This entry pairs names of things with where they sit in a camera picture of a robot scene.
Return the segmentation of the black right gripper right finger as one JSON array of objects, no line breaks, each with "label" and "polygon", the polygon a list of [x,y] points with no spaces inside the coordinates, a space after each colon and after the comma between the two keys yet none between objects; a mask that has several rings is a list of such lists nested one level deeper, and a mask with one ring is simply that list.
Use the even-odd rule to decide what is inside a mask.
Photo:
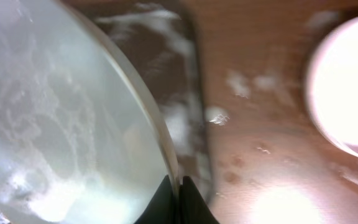
[{"label": "black right gripper right finger", "polygon": [[219,224],[188,176],[183,177],[180,186],[179,211],[182,224]]}]

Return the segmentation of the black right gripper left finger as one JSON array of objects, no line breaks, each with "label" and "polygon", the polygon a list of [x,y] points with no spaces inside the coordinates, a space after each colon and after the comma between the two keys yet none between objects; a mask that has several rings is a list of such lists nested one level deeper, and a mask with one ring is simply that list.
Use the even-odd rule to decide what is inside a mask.
[{"label": "black right gripper left finger", "polygon": [[174,224],[176,201],[169,176],[165,176],[154,196],[135,224]]}]

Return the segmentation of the pale grey plate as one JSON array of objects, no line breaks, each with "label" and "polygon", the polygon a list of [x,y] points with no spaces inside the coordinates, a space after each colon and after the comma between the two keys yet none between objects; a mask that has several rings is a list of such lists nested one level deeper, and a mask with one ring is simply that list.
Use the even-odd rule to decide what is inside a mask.
[{"label": "pale grey plate", "polygon": [[0,1],[0,212],[12,223],[134,223],[178,164],[140,75],[60,1]]}]

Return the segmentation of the pale pink plate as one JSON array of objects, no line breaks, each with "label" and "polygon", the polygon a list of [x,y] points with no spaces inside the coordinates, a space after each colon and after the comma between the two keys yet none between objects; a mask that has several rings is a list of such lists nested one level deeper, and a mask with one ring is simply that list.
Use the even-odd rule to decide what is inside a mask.
[{"label": "pale pink plate", "polygon": [[317,130],[358,157],[358,16],[325,33],[305,69],[305,103]]}]

